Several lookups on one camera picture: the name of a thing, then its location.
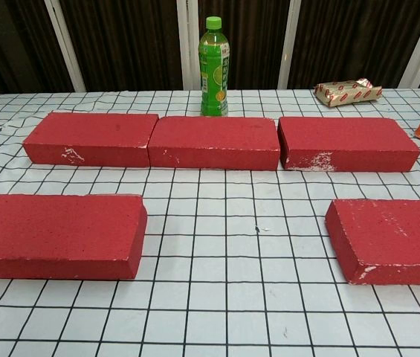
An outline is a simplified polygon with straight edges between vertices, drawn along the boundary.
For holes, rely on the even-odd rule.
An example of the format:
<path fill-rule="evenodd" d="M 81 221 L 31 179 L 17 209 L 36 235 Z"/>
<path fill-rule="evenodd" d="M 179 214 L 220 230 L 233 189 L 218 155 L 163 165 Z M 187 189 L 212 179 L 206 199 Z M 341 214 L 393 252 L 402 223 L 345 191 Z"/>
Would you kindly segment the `white black checkered tablecloth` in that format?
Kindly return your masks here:
<path fill-rule="evenodd" d="M 0 94 L 0 194 L 136 193 L 149 214 L 134 280 L 0 280 L 0 357 L 420 357 L 420 286 L 348 284 L 324 224 L 333 199 L 420 199 L 420 156 L 408 173 L 251 172 L 42 166 L 22 148 L 52 111 L 199 104 Z"/>

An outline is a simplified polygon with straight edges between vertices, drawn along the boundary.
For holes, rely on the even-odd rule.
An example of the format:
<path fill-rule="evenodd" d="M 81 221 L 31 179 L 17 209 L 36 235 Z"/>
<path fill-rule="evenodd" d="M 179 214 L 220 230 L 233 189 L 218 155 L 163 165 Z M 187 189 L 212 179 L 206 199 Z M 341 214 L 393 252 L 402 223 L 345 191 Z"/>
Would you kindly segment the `green tea bottle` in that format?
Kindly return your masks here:
<path fill-rule="evenodd" d="M 226 116 L 230 44 L 222 33 L 222 19 L 208 16 L 206 32 L 198 44 L 201 77 L 201 114 Z"/>

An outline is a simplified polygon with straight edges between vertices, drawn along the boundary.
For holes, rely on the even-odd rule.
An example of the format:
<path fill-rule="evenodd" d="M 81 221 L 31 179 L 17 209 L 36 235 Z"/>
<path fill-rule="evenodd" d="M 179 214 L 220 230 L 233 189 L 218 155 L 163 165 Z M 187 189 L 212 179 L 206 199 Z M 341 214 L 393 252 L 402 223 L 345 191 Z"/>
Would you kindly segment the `gold red snack packet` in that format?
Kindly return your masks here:
<path fill-rule="evenodd" d="M 377 100 L 382 91 L 382 86 L 374 86 L 367 78 L 319 83 L 314 87 L 315 97 L 329 108 Z"/>

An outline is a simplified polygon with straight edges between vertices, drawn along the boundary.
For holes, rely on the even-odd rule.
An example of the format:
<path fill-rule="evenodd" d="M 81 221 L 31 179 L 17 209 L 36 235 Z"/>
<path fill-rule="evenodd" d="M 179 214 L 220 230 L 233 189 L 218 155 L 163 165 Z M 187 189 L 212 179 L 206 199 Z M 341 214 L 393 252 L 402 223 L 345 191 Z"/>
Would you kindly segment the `red foam brick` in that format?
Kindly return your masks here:
<path fill-rule="evenodd" d="M 148 167 L 157 114 L 48 114 L 23 141 L 35 164 Z"/>
<path fill-rule="evenodd" d="M 148 153 L 153 167 L 274 171 L 280 143 L 269 118 L 166 116 Z"/>
<path fill-rule="evenodd" d="M 391 118 L 281 117 L 277 131 L 286 170 L 400 173 L 420 155 Z"/>
<path fill-rule="evenodd" d="M 2 194 L 0 279 L 133 279 L 146 224 L 139 195 Z"/>
<path fill-rule="evenodd" d="M 420 285 L 420 200 L 335 199 L 326 230 L 354 285 Z"/>

